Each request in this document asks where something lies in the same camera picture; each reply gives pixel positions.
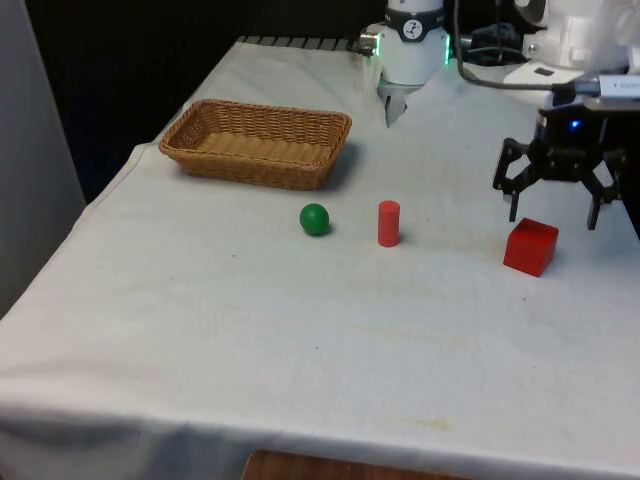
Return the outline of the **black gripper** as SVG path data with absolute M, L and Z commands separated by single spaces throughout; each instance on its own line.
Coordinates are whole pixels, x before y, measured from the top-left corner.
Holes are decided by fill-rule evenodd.
M 539 110 L 531 143 L 503 141 L 493 188 L 509 200 L 510 222 L 516 220 L 520 194 L 541 178 L 580 181 L 591 195 L 587 228 L 596 229 L 601 207 L 622 199 L 621 176 L 628 166 L 624 148 L 602 152 L 607 123 L 602 113 L 584 106 Z M 509 177 L 509 167 L 522 158 L 528 165 Z M 608 184 L 598 177 L 599 167 L 608 171 Z

